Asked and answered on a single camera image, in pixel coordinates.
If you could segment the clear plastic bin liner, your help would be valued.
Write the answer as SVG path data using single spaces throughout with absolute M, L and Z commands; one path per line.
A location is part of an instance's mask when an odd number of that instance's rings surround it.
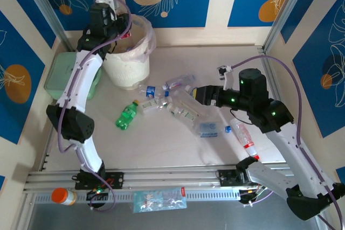
M 130 37 L 124 39 L 126 52 L 120 54 L 125 62 L 144 63 L 156 48 L 156 34 L 151 22 L 143 16 L 132 15 Z

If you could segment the orange-capped jar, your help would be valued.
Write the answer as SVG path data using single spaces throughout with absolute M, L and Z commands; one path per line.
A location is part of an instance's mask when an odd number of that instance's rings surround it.
M 76 202 L 77 194 L 66 188 L 59 187 L 53 190 L 51 200 L 57 204 L 71 206 Z

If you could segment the pale blue wet wipes packet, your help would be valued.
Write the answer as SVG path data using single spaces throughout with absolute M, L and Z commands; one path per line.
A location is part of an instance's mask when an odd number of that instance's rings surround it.
M 133 194 L 133 212 L 156 212 L 187 208 L 184 187 L 136 191 Z

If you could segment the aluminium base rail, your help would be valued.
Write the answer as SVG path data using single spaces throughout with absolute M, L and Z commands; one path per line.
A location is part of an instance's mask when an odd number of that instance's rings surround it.
M 235 166 L 183 166 L 170 168 L 109 169 L 112 174 L 122 173 L 120 191 L 153 190 L 185 187 L 186 190 L 253 190 L 257 184 L 221 186 L 219 170 L 234 170 Z M 74 189 L 72 179 L 78 171 L 30 172 L 24 184 L 24 193 L 48 193 L 57 187 Z

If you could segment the green bin lid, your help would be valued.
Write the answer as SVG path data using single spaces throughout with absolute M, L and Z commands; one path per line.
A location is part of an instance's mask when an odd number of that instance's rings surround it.
M 59 100 L 65 92 L 68 92 L 68 89 L 65 90 L 65 88 L 69 81 L 73 79 L 72 73 L 76 62 L 77 52 L 62 52 L 54 58 L 44 84 L 44 89 L 54 100 Z M 101 58 L 96 59 L 96 55 L 92 55 L 90 60 L 83 65 L 83 70 L 79 73 L 78 79 L 73 85 L 73 88 L 80 85 L 80 77 L 85 75 L 84 70 L 89 70 L 90 65 L 93 65 L 92 71 L 95 71 L 95 64 L 97 64 L 98 70 L 96 73 L 93 73 L 94 78 L 87 94 L 88 100 L 94 96 L 97 84 L 100 81 L 102 63 L 103 60 Z

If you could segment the blue-label bottle white cap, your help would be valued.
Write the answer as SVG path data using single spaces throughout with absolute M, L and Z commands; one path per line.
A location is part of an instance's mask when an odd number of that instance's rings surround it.
M 196 99 L 196 95 L 197 95 L 197 87 L 191 86 L 191 85 L 187 85 L 185 87 L 185 91 L 194 99 Z

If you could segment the long clear unlabelled bottle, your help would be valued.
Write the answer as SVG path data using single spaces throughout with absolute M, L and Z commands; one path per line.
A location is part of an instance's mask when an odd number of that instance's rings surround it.
M 198 117 L 207 117 L 209 115 L 209 110 L 195 100 L 188 92 L 176 90 L 173 96 L 179 104 L 194 112 Z

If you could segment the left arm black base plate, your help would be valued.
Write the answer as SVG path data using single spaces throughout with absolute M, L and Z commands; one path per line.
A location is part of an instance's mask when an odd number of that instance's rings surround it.
M 113 189 L 122 189 L 123 186 L 123 172 L 106 172 L 105 181 Z M 97 179 L 94 175 L 89 172 L 80 171 L 76 175 L 72 176 L 72 180 L 75 181 L 76 190 L 93 190 L 97 187 L 102 189 L 107 188 L 101 180 Z

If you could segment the aluminium frame post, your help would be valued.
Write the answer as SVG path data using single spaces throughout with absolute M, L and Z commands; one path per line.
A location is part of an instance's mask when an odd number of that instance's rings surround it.
M 38 9 L 44 16 L 45 20 L 49 24 L 50 28 L 56 35 L 56 37 L 60 40 L 63 47 L 67 51 L 74 51 L 74 48 L 72 47 L 72 44 L 70 43 L 65 30 L 58 19 L 54 9 L 52 8 L 49 0 L 34 0 L 35 4 L 37 5 Z
M 279 36 L 282 27 L 284 26 L 287 18 L 291 14 L 297 0 L 285 0 L 282 9 L 279 11 L 276 20 L 274 21 L 269 34 L 263 44 L 263 53 L 268 54 L 272 48 L 276 38 Z

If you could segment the clear bottle Pepsi blue label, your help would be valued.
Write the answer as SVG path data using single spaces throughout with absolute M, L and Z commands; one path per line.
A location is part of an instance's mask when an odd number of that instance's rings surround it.
M 140 85 L 138 88 L 140 94 L 144 95 L 148 98 L 155 98 L 155 97 L 167 97 L 169 96 L 169 91 L 163 89 L 160 86 L 147 86 L 147 85 Z

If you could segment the green bottle yellow cap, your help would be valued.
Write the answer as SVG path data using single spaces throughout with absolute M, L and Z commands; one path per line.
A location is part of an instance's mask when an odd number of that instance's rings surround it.
M 121 130 L 126 130 L 137 114 L 138 105 L 138 100 L 134 100 L 131 104 L 127 105 L 115 122 L 115 125 Z

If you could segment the short clear bottle green label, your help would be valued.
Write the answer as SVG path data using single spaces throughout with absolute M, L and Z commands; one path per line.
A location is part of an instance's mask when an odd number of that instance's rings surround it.
M 159 111 L 166 107 L 168 104 L 172 103 L 173 100 L 170 96 L 159 98 L 155 97 L 147 101 L 141 102 L 138 105 L 138 110 L 141 114 L 150 114 L 154 111 Z

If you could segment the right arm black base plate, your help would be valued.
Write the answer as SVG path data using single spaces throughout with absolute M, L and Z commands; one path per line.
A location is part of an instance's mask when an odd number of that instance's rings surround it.
M 257 183 L 251 182 L 245 172 L 237 169 L 217 170 L 216 176 L 219 179 L 221 187 L 258 185 Z

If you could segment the clear bottle purple label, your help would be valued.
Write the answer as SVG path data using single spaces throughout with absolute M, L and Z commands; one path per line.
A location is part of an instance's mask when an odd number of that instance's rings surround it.
M 176 89 L 176 88 L 181 87 L 181 86 L 186 86 L 190 83 L 193 83 L 194 81 L 195 81 L 195 75 L 194 74 L 183 74 L 183 75 L 180 75 L 176 78 L 173 78 L 173 79 L 166 81 L 162 85 L 162 89 L 170 91 L 170 90 Z

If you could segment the long clear bottle red label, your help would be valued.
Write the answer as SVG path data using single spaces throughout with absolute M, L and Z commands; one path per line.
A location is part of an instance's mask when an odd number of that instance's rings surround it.
M 230 121 L 230 126 L 239 143 L 243 146 L 247 154 L 259 160 L 260 157 L 254 147 L 254 142 L 248 129 L 246 128 L 246 125 L 238 119 L 232 119 Z

